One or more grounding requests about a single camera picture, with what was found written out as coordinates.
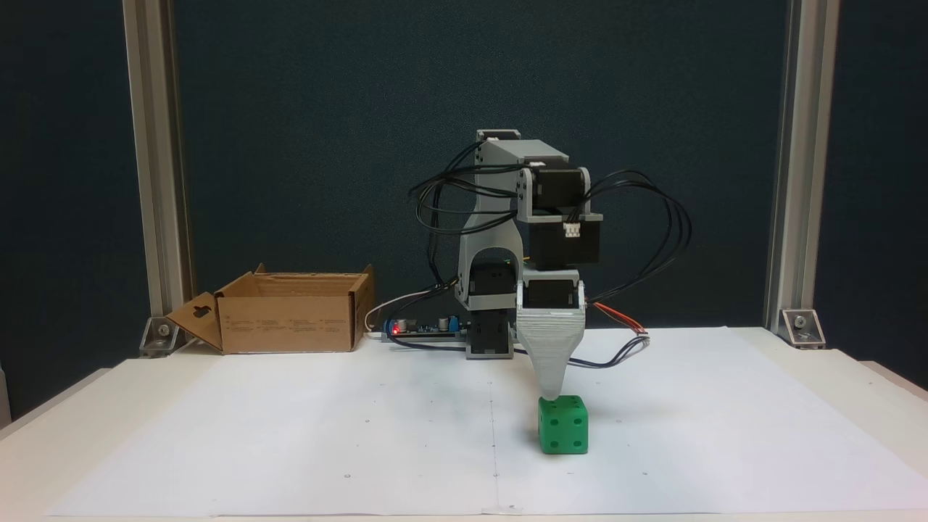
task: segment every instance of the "dark backdrop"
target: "dark backdrop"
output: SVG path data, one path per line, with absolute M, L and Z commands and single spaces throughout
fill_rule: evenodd
M 503 127 L 594 178 L 643 170 L 690 210 L 686 257 L 612 304 L 654 326 L 758 325 L 785 4 L 178 2 L 200 290 L 261 261 L 373 263 L 383 298 L 422 287 L 426 234 L 406 189 L 477 128 Z M 594 208 L 602 262 L 581 270 L 593 293 L 637 271 L 663 234 L 646 195 Z M 443 246 L 450 273 L 457 246 Z
M 0 364 L 18 417 L 138 354 L 148 316 L 118 0 L 3 3 Z
M 829 344 L 928 387 L 928 4 L 842 2 L 818 248 Z

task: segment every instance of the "open cardboard box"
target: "open cardboard box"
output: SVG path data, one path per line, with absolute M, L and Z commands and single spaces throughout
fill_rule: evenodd
M 168 319 L 224 354 L 350 352 L 373 307 L 371 265 L 360 274 L 269 274 L 261 264 Z

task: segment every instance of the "green die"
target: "green die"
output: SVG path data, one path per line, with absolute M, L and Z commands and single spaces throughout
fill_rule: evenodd
M 538 438 L 544 453 L 586 453 L 589 426 L 583 400 L 576 395 L 538 398 Z

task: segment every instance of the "end effector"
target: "end effector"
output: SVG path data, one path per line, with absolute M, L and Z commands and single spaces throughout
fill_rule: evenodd
M 516 288 L 516 331 L 545 400 L 561 394 L 567 364 L 585 327 L 586 298 L 576 269 L 523 269 Z

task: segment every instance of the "box flap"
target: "box flap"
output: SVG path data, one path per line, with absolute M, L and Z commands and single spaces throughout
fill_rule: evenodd
M 216 299 L 204 292 L 179 309 L 168 314 L 168 320 L 201 339 L 204 343 L 222 351 L 222 335 L 219 333 L 219 316 Z
M 215 293 L 216 297 L 259 297 L 258 285 L 254 282 L 254 274 L 245 272 L 240 278 L 228 283 Z
M 351 325 L 351 345 L 352 349 L 357 346 L 357 342 L 364 335 L 367 326 L 364 323 L 364 317 L 374 307 L 374 267 L 367 265 L 361 277 L 352 285 L 348 292 L 351 296 L 348 314 L 352 319 Z

